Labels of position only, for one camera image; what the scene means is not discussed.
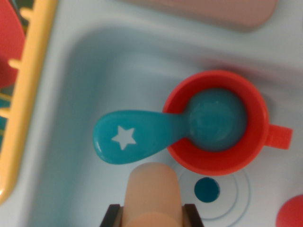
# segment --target cup handle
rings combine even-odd
[[[292,140],[292,134],[293,130],[290,128],[270,124],[265,145],[287,150]]]

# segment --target spoon handle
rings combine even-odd
[[[101,117],[93,140],[98,156],[111,164],[126,164],[149,157],[186,136],[180,114],[117,111]]]

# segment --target plastic toy kitchen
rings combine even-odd
[[[20,2],[1,227],[303,226],[303,1]]]

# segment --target toy sink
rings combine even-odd
[[[303,193],[303,2],[280,1],[264,26],[242,33],[119,1],[36,0],[34,10],[42,1],[52,27],[0,226],[99,226],[109,204],[123,205],[130,172],[152,161],[175,169],[182,202],[197,206],[205,227],[274,227],[280,207]],[[203,176],[167,150],[120,166],[98,158],[92,133],[102,115],[161,112],[179,82],[212,69],[239,73],[259,89],[271,123],[294,130],[289,150],[263,148],[245,169],[214,177],[221,195],[208,204],[194,193]]]

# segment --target teal spoon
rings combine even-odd
[[[247,126],[242,101],[232,92],[213,88],[192,97],[181,114],[117,111],[101,117],[93,141],[98,156],[111,164],[149,157],[182,138],[210,152],[234,146]]]

